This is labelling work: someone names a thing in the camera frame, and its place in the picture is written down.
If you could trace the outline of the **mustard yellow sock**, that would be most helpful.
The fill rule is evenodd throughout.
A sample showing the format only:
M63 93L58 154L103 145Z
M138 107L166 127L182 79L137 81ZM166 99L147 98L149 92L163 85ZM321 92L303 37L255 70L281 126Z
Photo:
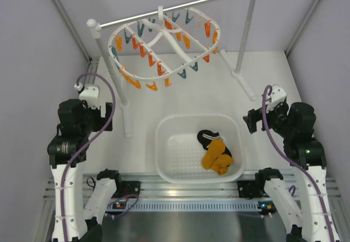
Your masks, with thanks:
M225 154L226 146L221 139L211 141L207 152L202 159L204 169L210 169L215 160L222 154Z
M211 169L218 175L224 175L228 171L228 167L233 163L233 161L234 159L227 154L219 155L212 164Z

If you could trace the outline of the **black striped sock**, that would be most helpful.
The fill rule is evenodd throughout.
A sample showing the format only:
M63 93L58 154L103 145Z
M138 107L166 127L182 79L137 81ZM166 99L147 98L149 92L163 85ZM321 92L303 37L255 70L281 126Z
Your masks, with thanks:
M198 132L197 134L197 139L199 143L202 145L202 147L207 151L209 144L211 141L216 140L216 139L221 139L224 141L220 133L218 132L212 132L210 130L204 129ZM232 154L230 150L226 147L225 154L229 155L232 157Z

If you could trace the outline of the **white oval clip hanger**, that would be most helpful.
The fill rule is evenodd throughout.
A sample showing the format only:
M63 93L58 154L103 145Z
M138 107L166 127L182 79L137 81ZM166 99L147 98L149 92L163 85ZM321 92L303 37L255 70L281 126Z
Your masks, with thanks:
M159 86L165 87L166 72L169 72L167 76L171 82L171 77L179 76L177 73L183 69L186 69L188 74L188 71L192 70L190 66L195 62L198 62L198 66L202 61L209 63L211 55L218 51L221 29L213 19L200 10L193 7L186 10L187 21L196 16L204 21L203 38L191 35L187 25L179 24L178 16L168 16L162 8L159 8L155 18L143 18L118 27L108 41L108 52L117 70L125 66L126 75L132 80L138 80L141 88L155 82L158 89ZM123 49L130 48L148 65L146 69L133 67L118 55ZM148 62L150 51L156 61L152 67ZM162 76L158 76L158 61L162 62L165 71Z

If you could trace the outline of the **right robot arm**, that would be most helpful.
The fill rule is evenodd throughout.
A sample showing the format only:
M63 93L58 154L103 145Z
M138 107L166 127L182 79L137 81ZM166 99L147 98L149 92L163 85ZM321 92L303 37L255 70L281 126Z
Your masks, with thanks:
M269 196L287 233L287 241L340 241L326 190L326 158L322 144L314 137L314 108L303 102L282 102L271 111L252 109L243 120L250 133L262 122L266 133L275 131L283 139L280 151L293 170L299 189L297 203L287 191L277 169L265 168L255 175L255 190Z

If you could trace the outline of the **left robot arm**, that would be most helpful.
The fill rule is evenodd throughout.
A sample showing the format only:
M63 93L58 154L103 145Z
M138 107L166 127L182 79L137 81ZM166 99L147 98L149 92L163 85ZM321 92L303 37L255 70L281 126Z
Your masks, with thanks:
M51 241L101 241L104 213L112 197L123 192L117 170L98 173L95 188L87 203L83 202L83 171L86 152L93 137L113 129L115 106L106 103L106 115L93 109L87 101L69 99L60 103L57 132L47 147L54 178L55 223Z

